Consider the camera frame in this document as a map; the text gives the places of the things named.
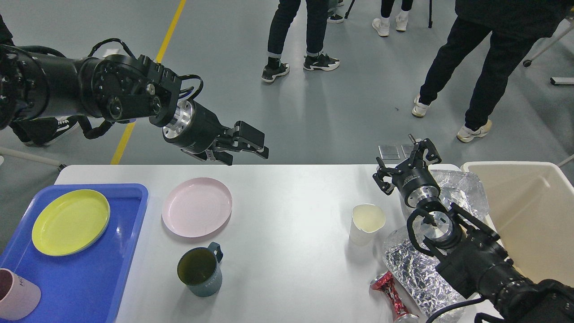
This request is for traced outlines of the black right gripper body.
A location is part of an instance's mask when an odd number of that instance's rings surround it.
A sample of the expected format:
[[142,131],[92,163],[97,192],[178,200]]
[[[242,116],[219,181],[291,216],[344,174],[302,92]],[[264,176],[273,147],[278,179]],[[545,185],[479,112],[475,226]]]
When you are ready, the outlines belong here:
[[440,188],[426,168],[396,168],[393,184],[398,188],[404,204],[411,208],[439,209]]

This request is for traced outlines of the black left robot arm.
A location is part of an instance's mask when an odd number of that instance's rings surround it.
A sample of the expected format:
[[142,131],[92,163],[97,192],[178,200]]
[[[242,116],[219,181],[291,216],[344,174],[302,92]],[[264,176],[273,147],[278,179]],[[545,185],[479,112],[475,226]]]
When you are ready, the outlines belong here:
[[102,118],[100,127],[86,137],[99,137],[115,123],[148,118],[162,130],[164,141],[198,160],[231,166],[232,152],[246,151],[269,157],[262,131],[238,121],[223,126],[217,116],[195,98],[197,88],[183,88],[198,75],[177,75],[141,55],[135,57],[125,43],[125,55],[72,59],[44,46],[1,45],[1,127],[40,118],[79,116]]

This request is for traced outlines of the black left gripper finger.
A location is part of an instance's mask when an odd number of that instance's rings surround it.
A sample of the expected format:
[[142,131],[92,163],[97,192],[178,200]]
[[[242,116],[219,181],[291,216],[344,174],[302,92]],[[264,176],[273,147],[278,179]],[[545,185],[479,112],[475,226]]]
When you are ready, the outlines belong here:
[[229,153],[219,153],[217,151],[213,151],[212,149],[207,149],[201,153],[193,153],[191,150],[182,148],[181,152],[194,157],[195,159],[205,162],[207,160],[219,162],[221,164],[225,164],[226,166],[232,165],[233,156]]
[[222,153],[246,151],[262,159],[269,158],[269,148],[265,146],[265,134],[244,121],[238,121],[233,127],[225,127],[214,141],[215,151]]

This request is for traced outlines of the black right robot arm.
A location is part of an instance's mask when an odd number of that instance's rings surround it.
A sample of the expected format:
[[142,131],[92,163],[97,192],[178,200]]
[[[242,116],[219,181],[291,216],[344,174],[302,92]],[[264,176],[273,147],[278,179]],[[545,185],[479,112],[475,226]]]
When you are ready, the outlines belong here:
[[412,209],[406,220],[411,245],[436,259],[437,274],[465,299],[435,311],[427,321],[488,301],[500,316],[477,313],[476,323],[571,323],[573,288],[553,279],[535,284],[519,273],[494,229],[439,198],[441,188],[429,171],[430,165],[442,162],[434,143],[429,138],[411,141],[411,153],[394,167],[376,157],[373,180],[388,196],[398,190]]

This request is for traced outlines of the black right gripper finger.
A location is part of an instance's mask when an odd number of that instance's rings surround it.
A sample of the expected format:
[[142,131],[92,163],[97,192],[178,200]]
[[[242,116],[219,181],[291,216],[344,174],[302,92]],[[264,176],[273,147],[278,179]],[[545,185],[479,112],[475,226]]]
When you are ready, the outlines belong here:
[[393,176],[398,174],[398,170],[396,168],[387,167],[379,156],[376,157],[376,162],[378,164],[378,168],[375,174],[373,174],[373,180],[376,182],[379,189],[389,196],[396,186],[392,181],[385,181],[385,177],[389,177],[393,180]]
[[429,138],[418,140],[412,134],[408,134],[408,138],[413,143],[413,149],[406,160],[408,170],[426,170],[430,165],[442,163],[442,157]]

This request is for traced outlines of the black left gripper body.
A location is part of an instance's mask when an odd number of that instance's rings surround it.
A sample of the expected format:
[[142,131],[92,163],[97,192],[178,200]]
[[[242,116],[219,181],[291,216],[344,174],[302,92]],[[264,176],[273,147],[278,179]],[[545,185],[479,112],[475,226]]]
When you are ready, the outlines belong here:
[[222,133],[223,126],[215,113],[194,100],[178,102],[174,116],[162,128],[164,141],[193,153],[207,149],[215,151],[214,141]]

